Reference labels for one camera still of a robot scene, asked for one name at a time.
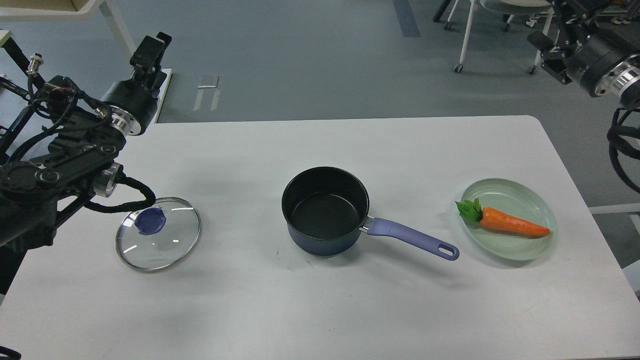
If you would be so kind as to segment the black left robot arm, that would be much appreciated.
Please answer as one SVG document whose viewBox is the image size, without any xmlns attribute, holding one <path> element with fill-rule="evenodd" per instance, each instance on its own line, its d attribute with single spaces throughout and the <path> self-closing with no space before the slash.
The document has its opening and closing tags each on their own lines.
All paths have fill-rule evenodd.
<svg viewBox="0 0 640 360">
<path fill-rule="evenodd" d="M 71 78 L 39 74 L 40 54 L 26 57 L 10 34 L 1 48 L 26 76 L 26 87 L 1 87 L 26 105 L 1 128 L 1 295 L 9 292 L 26 253 L 52 246 L 58 229 L 78 210 L 101 214 L 151 207 L 150 187 L 116 163 L 126 137 L 140 136 L 159 109 L 168 76 L 161 61 L 172 37 L 146 36 L 130 58 L 129 79 L 94 98 Z"/>
</svg>

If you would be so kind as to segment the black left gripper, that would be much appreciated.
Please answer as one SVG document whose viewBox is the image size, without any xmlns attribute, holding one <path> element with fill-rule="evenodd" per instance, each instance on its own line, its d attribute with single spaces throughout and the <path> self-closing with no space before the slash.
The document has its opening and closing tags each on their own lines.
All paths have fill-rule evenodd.
<svg viewBox="0 0 640 360">
<path fill-rule="evenodd" d="M 172 40 L 164 32 L 146 35 L 130 58 L 132 80 L 114 82 L 100 98 L 110 110 L 110 126 L 123 136 L 144 134 L 157 113 L 160 87 L 167 77 L 162 58 Z"/>
</svg>

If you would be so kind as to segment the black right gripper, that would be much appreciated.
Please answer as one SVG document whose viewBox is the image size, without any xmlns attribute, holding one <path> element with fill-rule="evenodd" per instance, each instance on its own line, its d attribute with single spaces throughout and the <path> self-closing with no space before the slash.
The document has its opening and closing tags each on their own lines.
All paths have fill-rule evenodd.
<svg viewBox="0 0 640 360">
<path fill-rule="evenodd" d="M 551 0 L 550 4 L 564 37 L 562 50 L 539 30 L 529 34 L 527 41 L 540 58 L 535 60 L 535 67 L 560 84 L 576 82 L 593 98 L 606 94 L 638 98 L 638 48 L 597 25 L 598 16 L 610 1 Z"/>
</svg>

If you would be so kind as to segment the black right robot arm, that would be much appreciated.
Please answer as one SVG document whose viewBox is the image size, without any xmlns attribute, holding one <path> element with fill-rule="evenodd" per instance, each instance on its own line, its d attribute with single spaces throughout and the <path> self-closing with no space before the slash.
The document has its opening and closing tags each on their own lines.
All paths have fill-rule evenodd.
<svg viewBox="0 0 640 360">
<path fill-rule="evenodd" d="M 631 114 L 639 112 L 639 48 L 599 25 L 598 16 L 608 5 L 607 0 L 551 0 L 557 39 L 540 31 L 527 39 L 540 52 L 542 69 L 560 84 L 575 82 L 592 98 L 617 97 L 620 106 L 606 134 L 609 159 L 618 178 L 638 192 L 639 186 L 626 174 L 618 157 L 640 157 L 639 149 L 629 142 L 639 138 L 639 129 L 625 125 Z"/>
</svg>

